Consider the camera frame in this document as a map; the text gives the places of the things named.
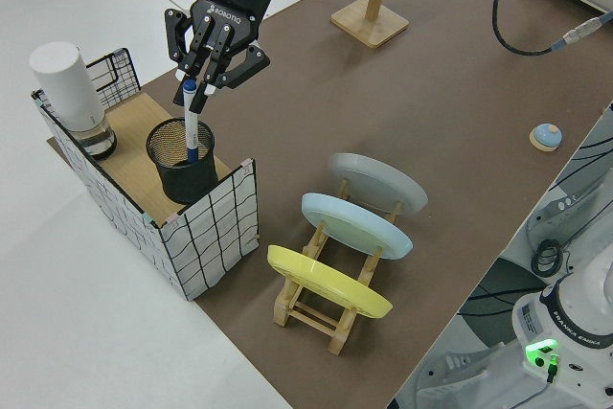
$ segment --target black mesh pen holder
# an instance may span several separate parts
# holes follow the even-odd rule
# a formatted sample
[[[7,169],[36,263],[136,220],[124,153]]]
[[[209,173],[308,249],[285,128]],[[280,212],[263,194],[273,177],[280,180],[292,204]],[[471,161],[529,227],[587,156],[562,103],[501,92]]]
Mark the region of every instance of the black mesh pen holder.
[[[184,119],[169,119],[147,137],[147,154],[155,164],[166,196],[176,203],[191,205],[217,185],[211,129],[198,122],[198,161],[189,163]]]

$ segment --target brown table mat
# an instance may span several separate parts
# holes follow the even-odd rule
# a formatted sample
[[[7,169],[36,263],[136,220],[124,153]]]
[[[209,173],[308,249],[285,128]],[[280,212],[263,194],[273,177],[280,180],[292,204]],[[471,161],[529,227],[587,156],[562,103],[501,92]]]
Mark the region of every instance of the brown table mat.
[[[296,408],[385,407],[613,96],[610,28],[519,57],[493,37],[492,0],[383,0],[410,26],[371,50],[329,23],[352,1],[303,1],[266,20],[260,45],[272,65],[209,99],[202,116],[217,156],[257,159],[261,246],[197,302]],[[532,49],[590,15],[573,0],[501,0],[500,25]],[[177,83],[172,72],[145,89],[180,115]],[[553,153],[528,139],[545,122],[564,133]],[[337,192],[327,161],[342,151],[403,170],[430,202],[397,223],[414,251],[382,261],[371,284],[394,308],[358,318],[337,357],[315,329],[273,324],[283,279],[265,258],[270,243],[307,243],[301,197]],[[357,275],[363,259],[330,241],[321,261]]]

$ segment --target white cylindrical container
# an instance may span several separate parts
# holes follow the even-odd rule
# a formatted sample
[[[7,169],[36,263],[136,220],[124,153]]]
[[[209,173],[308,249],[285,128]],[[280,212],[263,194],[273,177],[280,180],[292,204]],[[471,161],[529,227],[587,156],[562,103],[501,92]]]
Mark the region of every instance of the white cylindrical container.
[[[115,133],[79,49],[68,42],[46,43],[32,52],[30,67],[62,125],[95,158],[109,155],[117,144]]]

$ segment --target plate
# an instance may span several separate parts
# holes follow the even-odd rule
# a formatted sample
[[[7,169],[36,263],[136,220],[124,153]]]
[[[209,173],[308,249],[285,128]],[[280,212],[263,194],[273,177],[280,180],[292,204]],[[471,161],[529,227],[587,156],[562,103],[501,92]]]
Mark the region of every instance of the plate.
[[[414,215],[428,202],[421,186],[402,171],[364,155],[336,153],[329,158],[333,177],[349,180],[352,201],[391,213],[402,202],[399,214]]]
[[[315,227],[350,248],[372,255],[381,248],[382,259],[402,259],[413,242],[394,224],[349,201],[321,193],[303,195],[303,215]]]
[[[392,309],[387,299],[358,280],[295,251],[270,245],[268,263],[306,289],[369,318],[382,318]]]

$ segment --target yellow plate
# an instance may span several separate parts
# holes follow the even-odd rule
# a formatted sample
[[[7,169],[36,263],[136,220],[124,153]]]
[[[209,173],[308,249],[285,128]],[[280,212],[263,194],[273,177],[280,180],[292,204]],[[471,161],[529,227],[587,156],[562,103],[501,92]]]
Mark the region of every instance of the yellow plate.
[[[358,280],[295,251],[270,245],[268,263],[297,284],[361,315],[382,318],[392,309],[387,299]]]

